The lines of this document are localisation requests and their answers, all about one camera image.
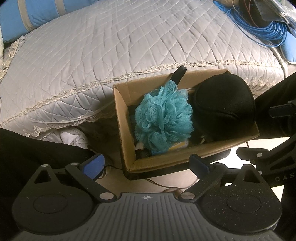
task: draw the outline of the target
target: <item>teal mesh loofah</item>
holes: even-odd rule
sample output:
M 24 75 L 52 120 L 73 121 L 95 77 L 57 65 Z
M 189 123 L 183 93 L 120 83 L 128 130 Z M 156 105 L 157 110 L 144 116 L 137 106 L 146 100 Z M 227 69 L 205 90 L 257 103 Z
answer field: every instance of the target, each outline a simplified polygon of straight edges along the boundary
M 146 94 L 135 112 L 136 139 L 153 152 L 166 152 L 173 144 L 190 138 L 194 128 L 187 100 L 188 92 L 178 90 L 171 80 Z

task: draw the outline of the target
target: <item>crosshair symbol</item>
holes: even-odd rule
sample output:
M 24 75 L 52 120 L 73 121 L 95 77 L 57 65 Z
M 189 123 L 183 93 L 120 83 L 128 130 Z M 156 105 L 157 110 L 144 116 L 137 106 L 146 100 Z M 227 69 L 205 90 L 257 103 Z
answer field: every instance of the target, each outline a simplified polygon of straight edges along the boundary
M 145 200 L 148 201 L 148 200 L 151 199 L 152 197 L 150 197 L 149 195 L 146 195 L 146 196 L 144 196 L 143 198 L 144 198 Z

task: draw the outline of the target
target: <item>blue pillow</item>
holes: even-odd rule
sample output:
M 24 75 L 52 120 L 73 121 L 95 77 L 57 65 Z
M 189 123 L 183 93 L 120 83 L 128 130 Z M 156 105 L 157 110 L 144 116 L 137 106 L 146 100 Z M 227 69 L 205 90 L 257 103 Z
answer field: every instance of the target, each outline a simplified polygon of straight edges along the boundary
M 98 0 L 6 0 L 0 6 L 3 42 L 22 35 L 61 15 L 92 5 Z
M 289 32 L 287 32 L 287 38 L 280 49 L 289 63 L 296 64 L 296 38 Z

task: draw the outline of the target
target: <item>gray ribbed panel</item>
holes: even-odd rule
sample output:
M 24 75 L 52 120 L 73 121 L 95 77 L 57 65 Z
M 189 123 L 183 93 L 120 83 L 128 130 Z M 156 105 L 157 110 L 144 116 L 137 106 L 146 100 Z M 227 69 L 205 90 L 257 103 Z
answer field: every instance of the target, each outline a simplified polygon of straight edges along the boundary
M 209 224 L 194 204 L 173 194 L 122 194 L 74 231 L 56 236 L 22 232 L 13 241 L 280 241 L 272 231 L 252 236 L 230 234 Z

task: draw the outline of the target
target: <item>white quilted fabric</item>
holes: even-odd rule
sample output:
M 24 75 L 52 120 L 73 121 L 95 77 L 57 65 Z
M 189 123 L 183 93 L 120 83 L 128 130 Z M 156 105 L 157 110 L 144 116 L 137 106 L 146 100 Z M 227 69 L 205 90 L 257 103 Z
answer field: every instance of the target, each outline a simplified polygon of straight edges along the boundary
M 94 121 L 114 83 L 182 64 L 228 68 L 258 93 L 284 78 L 212 0 L 101 0 L 25 38 L 0 84 L 0 127 L 26 136 Z

